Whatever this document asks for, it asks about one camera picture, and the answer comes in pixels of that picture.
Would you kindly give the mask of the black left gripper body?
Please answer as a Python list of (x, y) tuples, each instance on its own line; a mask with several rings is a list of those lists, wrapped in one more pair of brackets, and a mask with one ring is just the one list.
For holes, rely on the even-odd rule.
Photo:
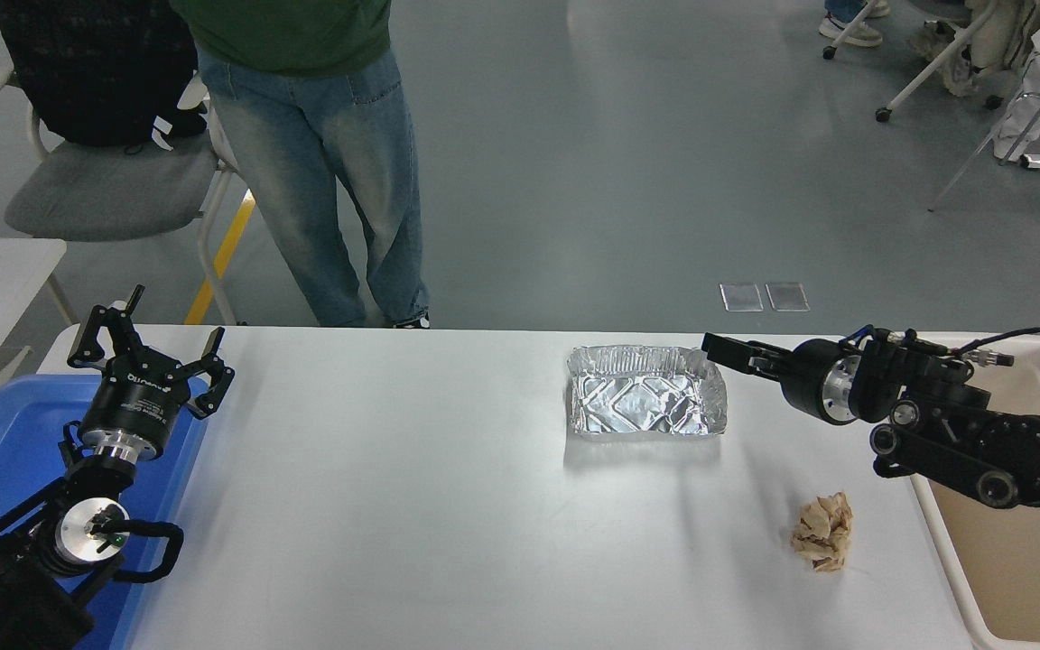
[(179, 367), (178, 359), (162, 354), (110, 359), (79, 424), (79, 439), (96, 445), (104, 432), (116, 431), (147, 445), (168, 443), (179, 411), (190, 399), (189, 380), (179, 374)]

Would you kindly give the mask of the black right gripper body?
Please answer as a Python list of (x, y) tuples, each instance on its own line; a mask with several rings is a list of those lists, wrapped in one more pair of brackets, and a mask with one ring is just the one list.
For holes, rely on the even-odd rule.
[(841, 424), (841, 349), (812, 339), (785, 359), (783, 396), (796, 410), (830, 424)]

